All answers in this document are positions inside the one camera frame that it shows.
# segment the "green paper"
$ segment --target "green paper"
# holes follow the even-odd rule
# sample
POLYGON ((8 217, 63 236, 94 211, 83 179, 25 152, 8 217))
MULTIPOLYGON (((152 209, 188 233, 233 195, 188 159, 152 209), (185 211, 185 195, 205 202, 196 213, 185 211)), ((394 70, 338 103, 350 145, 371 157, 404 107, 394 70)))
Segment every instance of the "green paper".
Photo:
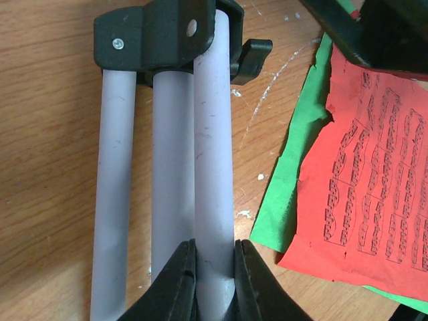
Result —
MULTIPOLYGON (((349 0, 338 2, 351 13, 355 10, 349 0)), ((267 188, 250 239, 278 252, 284 253, 290 246, 297 228, 296 185, 300 165, 318 133, 328 123, 325 109, 330 87, 330 54, 332 42, 324 35, 290 123, 289 135, 282 156, 278 159, 274 175, 267 188)), ((386 298, 410 306, 428 314, 428 303, 396 296, 367 286, 386 298)))
POLYGON ((428 314, 428 302, 419 301, 416 299, 406 298, 405 296, 396 296, 395 294, 391 294, 388 292, 380 291, 372 286, 365 286, 365 288, 376 292, 390 300, 396 301, 398 303, 404 304, 405 306, 410 306, 411 308, 421 311, 425 314, 428 314))

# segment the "wood grain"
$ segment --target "wood grain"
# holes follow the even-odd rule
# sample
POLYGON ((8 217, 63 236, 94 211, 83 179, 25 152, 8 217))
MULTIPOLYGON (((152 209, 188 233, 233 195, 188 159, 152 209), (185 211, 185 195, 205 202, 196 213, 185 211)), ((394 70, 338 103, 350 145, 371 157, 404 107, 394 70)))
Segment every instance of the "wood grain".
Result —
MULTIPOLYGON (((235 233, 248 238, 321 33, 297 0, 239 3, 244 38, 274 42, 262 75, 232 95, 235 214, 251 217, 236 216, 235 233)), ((101 98, 92 22, 142 4, 0 1, 0 320, 88 320, 101 98)), ((138 89, 128 305, 150 283, 151 95, 138 89)), ((257 248, 315 320, 387 320, 397 307, 279 268, 272 250, 257 248)))

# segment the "red paper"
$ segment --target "red paper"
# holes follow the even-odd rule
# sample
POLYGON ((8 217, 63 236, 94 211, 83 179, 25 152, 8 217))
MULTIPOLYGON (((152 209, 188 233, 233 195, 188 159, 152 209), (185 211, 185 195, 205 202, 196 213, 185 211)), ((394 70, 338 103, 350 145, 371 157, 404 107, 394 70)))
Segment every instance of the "red paper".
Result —
POLYGON ((326 106, 280 265, 428 301, 428 93, 334 48, 326 106))

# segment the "tripod leg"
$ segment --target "tripod leg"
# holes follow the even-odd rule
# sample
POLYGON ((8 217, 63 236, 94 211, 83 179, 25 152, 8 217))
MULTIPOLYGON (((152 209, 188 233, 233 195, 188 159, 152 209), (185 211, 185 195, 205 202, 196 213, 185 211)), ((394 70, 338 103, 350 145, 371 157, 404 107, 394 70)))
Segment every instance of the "tripod leg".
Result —
POLYGON ((153 79, 152 282, 177 244, 194 238, 193 75, 153 79))
POLYGON ((135 72, 104 70, 96 191, 91 321, 125 312, 135 72))
POLYGON ((229 18, 217 10, 211 47, 194 61, 195 241, 202 320, 231 320, 233 171, 229 18))

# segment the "black plastic clamp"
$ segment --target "black plastic clamp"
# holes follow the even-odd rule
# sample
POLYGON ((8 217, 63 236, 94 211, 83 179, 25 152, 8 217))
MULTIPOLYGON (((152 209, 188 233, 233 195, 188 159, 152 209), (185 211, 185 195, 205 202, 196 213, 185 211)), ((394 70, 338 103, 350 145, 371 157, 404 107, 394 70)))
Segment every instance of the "black plastic clamp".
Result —
POLYGON ((137 72, 150 87, 158 72, 193 72, 213 42, 216 9, 229 16, 231 83, 244 85, 260 74, 272 41, 242 46, 244 12, 234 0, 154 0, 107 12, 94 21, 94 60, 103 70, 137 72))

